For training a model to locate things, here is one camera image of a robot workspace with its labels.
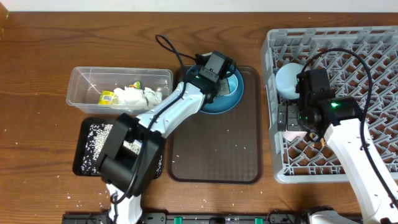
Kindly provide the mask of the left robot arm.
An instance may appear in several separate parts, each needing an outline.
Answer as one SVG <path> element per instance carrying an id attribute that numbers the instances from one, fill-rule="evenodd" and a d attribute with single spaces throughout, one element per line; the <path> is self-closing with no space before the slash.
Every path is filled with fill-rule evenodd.
<path id="1" fill-rule="evenodd" d="M 155 108 L 135 118 L 123 113 L 114 122 L 96 161 L 110 192 L 111 223 L 137 223 L 141 194 L 154 178 L 165 140 L 189 116 L 212 103 L 221 81 L 236 72 L 231 58 L 214 51 L 199 55 L 200 63 Z"/>

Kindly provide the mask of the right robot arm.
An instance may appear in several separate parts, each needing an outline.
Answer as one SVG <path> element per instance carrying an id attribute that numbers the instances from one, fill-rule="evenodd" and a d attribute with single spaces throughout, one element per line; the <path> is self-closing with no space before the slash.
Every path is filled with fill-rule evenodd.
<path id="1" fill-rule="evenodd" d="M 363 121 L 365 110 L 353 97 L 335 95 L 325 69 L 288 63 L 276 73 L 275 84 L 281 97 L 295 103 L 278 110 L 283 137 L 323 139 L 348 177 L 363 222 L 397 223 L 397 184 Z"/>

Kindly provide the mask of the light blue cup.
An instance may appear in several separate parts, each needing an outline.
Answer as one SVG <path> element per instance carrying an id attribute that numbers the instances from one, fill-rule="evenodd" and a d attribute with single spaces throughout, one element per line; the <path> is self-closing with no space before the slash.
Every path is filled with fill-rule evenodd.
<path id="1" fill-rule="evenodd" d="M 230 77 L 227 78 L 227 81 L 228 81 L 229 93 L 226 96 L 231 96 L 238 89 L 238 78 L 236 75 L 231 75 Z"/>

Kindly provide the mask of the light blue bowl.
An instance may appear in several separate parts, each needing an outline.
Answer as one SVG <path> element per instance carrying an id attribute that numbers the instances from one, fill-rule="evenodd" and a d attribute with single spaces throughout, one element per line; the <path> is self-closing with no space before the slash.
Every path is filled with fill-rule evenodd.
<path id="1" fill-rule="evenodd" d="M 295 92 L 297 75 L 302 71 L 303 65 L 287 63 L 283 65 L 275 75 L 276 88 L 279 95 L 287 100 L 296 100 L 299 94 Z"/>

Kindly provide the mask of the pink cup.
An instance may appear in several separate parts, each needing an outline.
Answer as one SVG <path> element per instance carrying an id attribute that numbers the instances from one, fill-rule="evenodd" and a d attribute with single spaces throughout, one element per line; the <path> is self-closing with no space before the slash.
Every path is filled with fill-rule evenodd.
<path id="1" fill-rule="evenodd" d="M 291 142 L 296 138 L 304 138 L 306 136 L 306 131 L 283 131 L 282 136 L 287 141 Z"/>

